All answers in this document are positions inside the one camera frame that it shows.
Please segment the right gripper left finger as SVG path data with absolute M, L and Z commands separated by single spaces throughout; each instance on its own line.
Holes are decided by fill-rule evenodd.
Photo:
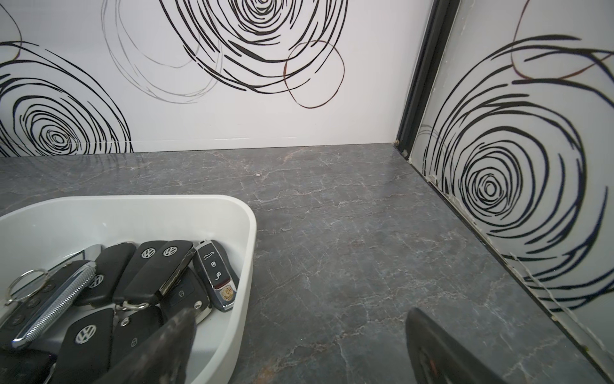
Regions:
M 196 310 L 181 310 L 97 382 L 184 383 L 196 332 Z

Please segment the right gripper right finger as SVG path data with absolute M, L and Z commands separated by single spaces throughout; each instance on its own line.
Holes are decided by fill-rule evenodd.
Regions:
M 503 383 L 504 380 L 417 307 L 405 320 L 406 345 L 418 383 Z

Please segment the black flip key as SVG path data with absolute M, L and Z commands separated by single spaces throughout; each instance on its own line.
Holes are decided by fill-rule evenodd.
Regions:
M 200 323 L 211 313 L 213 306 L 201 279 L 188 267 L 161 300 L 160 308 L 165 321 L 184 309 L 192 309 L 196 311 L 196 323 Z
M 121 318 L 114 328 L 110 367 L 116 366 L 132 350 L 143 344 L 162 324 L 162 314 L 158 307 L 149 307 Z

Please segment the black three-button key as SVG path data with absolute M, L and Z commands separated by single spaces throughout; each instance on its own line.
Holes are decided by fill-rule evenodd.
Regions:
M 93 383 L 108 371 L 114 311 L 98 310 L 73 323 L 63 339 L 51 383 Z

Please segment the black vw key vertical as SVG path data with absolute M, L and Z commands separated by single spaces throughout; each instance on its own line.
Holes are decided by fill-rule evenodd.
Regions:
M 195 254 L 193 241 L 164 243 L 126 286 L 121 306 L 126 310 L 143 310 L 159 304 Z

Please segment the chrome-trimmed porsche key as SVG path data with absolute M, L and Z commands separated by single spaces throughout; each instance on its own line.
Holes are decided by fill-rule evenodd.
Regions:
M 225 248 L 215 240 L 200 241 L 193 268 L 203 282 L 212 305 L 221 312 L 234 307 L 239 278 L 230 264 Z

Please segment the lone black vw key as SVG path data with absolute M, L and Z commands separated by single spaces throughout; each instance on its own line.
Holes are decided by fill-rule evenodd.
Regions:
M 112 299 L 112 302 L 114 304 L 123 304 L 125 300 L 124 290 L 132 282 L 132 280 L 142 269 L 142 267 L 144 267 L 145 264 L 147 264 L 147 262 L 155 255 L 155 253 L 166 243 L 166 240 L 153 240 L 144 242 L 137 247 L 136 251 L 134 251 L 133 256 L 131 257 L 126 266 L 126 269 L 123 271 L 122 276 L 115 289 L 114 296 Z

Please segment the white key fob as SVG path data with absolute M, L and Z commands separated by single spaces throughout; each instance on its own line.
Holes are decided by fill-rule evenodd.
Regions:
M 1 350 L 1 384 L 44 383 L 57 357 L 41 350 Z

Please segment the white storage box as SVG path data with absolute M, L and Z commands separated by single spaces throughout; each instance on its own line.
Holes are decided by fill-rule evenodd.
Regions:
M 189 383 L 227 383 L 237 365 L 254 271 L 257 221 L 243 201 L 225 195 L 65 197 L 1 217 L 1 291 L 22 273 L 49 269 L 88 246 L 123 241 L 214 239 L 239 277 L 233 310 L 198 325 Z

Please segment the silver bmw key fob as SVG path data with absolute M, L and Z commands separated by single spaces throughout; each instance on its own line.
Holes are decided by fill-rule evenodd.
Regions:
M 95 261 L 97 257 L 99 256 L 99 254 L 102 253 L 102 250 L 103 250 L 102 244 L 94 244 L 92 246 L 88 246 L 87 248 L 82 249 L 81 251 L 78 251 L 76 253 L 69 254 L 67 256 L 60 258 L 58 262 L 56 262 L 54 265 L 51 266 L 51 268 L 49 269 L 49 272 L 51 274 L 54 274 L 57 270 L 61 269 L 62 267 L 64 267 L 66 264 L 70 262 L 75 262 L 79 260 Z

